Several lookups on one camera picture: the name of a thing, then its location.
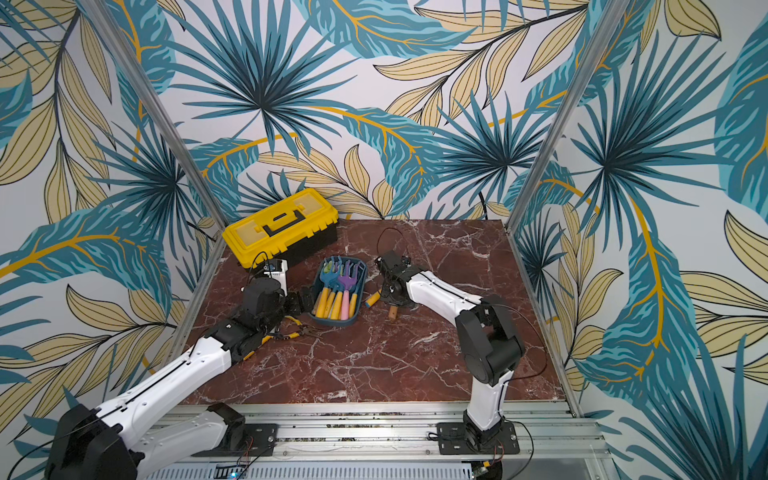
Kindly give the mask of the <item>purple rake pink handle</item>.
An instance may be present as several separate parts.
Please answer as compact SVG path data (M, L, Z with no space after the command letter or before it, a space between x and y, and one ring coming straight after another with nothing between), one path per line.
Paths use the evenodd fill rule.
M358 283L358 261L350 261L346 264L344 274L340 277L342 285L342 304L340 310L340 319L346 321L351 315L352 297Z

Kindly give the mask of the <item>teal fork yellow handle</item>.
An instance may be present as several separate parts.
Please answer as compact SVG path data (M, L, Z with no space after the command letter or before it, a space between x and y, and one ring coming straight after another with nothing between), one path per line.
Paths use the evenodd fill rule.
M327 318L329 320L337 321L340 319L341 316L341 309L342 309L342 297L343 297L343 283L341 278L345 274L345 262L340 261L337 269L337 278L335 280L334 284L334 290L332 292L332 297L329 300L328 304L328 312L327 312Z

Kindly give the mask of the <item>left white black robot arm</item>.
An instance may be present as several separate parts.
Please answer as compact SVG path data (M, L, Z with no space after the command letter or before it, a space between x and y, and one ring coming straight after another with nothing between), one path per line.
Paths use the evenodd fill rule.
M241 453L255 446L245 418L217 403L190 420L155 430L155 423L200 386L279 338L287 317L312 310L312 291L288 292L268 276L252 280L241 305L196 343L125 393L60 419L44 469L47 479L144 479L201 452Z

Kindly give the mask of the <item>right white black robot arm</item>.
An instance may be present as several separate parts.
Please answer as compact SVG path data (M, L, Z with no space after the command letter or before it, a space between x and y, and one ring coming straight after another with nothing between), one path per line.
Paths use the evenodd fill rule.
M481 297L448 284L393 251L380 255L376 266L385 302L424 306L455 327L461 355L473 376L463 414L467 437L477 444L493 438L504 423L502 404L508 385L525 355L509 306L498 295Z

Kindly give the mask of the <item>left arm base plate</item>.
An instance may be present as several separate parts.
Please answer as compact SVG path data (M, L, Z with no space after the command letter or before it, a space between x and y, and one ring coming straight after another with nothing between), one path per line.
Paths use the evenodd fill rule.
M219 445L193 457L269 457L277 440L278 425L274 423L245 424L234 433L227 432Z

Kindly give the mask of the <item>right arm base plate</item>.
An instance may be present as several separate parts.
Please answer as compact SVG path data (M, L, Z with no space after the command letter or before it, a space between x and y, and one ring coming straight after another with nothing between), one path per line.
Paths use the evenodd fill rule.
M487 431L477 430L471 423L443 422L436 425L441 455L516 455L520 445L514 424L502 420Z

